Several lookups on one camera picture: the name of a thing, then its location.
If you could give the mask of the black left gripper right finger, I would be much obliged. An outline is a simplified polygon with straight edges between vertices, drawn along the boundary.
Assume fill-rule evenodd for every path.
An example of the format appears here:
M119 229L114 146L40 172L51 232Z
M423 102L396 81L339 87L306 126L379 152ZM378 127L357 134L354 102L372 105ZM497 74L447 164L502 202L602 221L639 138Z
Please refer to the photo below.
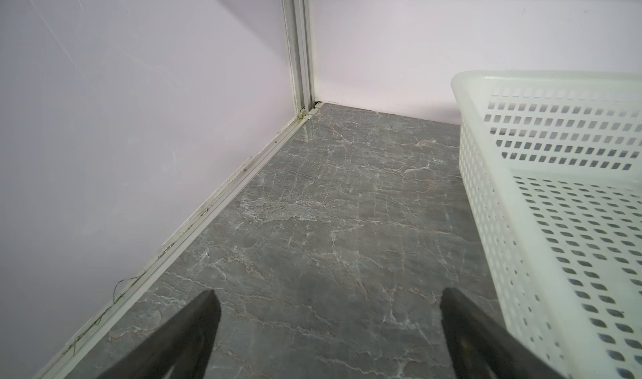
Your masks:
M441 322L458 378L560 378L463 292L442 292Z

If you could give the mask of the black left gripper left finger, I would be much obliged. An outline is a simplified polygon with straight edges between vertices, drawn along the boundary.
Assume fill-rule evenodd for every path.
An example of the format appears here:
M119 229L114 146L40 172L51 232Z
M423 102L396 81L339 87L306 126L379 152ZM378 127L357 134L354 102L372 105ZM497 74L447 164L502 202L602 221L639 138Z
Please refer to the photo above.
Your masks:
M214 290L204 290L101 378L203 378L222 317Z

